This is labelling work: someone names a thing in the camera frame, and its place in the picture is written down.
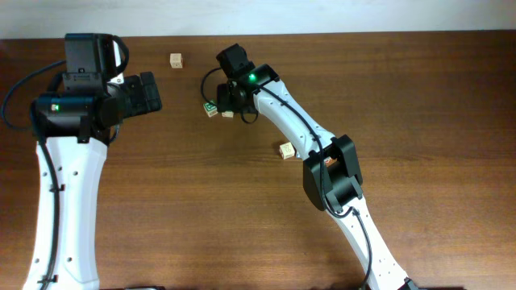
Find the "green N wooden block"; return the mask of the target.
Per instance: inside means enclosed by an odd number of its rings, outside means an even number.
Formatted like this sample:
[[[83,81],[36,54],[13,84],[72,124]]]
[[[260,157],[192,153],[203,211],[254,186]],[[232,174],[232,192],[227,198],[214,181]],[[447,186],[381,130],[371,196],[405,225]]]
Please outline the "green N wooden block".
[[[233,118],[234,117],[234,113],[232,111],[225,111],[225,112],[222,112],[221,113],[222,117],[224,118]]]

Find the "ice cream wooden block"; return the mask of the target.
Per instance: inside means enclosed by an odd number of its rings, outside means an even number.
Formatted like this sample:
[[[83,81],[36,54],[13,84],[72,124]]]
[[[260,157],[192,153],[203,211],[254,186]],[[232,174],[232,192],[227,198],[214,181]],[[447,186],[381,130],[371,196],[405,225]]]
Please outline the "ice cream wooden block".
[[[283,160],[287,160],[296,155],[296,150],[291,142],[281,144],[279,146],[279,152]]]

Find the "red I wooden block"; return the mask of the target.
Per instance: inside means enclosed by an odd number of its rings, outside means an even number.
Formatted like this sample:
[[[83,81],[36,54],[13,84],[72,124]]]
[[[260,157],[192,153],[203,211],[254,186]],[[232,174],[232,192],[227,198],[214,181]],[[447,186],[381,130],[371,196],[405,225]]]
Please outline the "red I wooden block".
[[[325,165],[327,167],[331,166],[335,162],[335,159],[332,159],[331,157],[328,157],[325,159]]]

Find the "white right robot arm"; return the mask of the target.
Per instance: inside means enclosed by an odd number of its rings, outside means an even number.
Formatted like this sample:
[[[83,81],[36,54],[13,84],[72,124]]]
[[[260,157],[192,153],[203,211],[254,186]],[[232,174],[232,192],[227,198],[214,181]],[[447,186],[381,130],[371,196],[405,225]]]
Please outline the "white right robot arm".
[[[303,162],[303,188],[314,207],[343,232],[364,270],[362,289],[415,289],[381,237],[362,189],[356,146],[319,125],[294,100],[285,82],[267,64],[254,65],[237,43],[217,56],[227,82],[217,88],[221,112],[263,115],[293,145]]]

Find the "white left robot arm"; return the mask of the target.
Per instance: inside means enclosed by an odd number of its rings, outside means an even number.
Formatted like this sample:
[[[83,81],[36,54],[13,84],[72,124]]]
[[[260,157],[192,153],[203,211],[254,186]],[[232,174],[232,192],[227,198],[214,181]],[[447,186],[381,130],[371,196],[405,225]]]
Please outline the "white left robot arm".
[[[98,289],[98,187],[112,129],[161,110],[151,72],[124,77],[129,50],[117,35],[67,34],[65,71],[30,105],[40,197],[25,289]]]

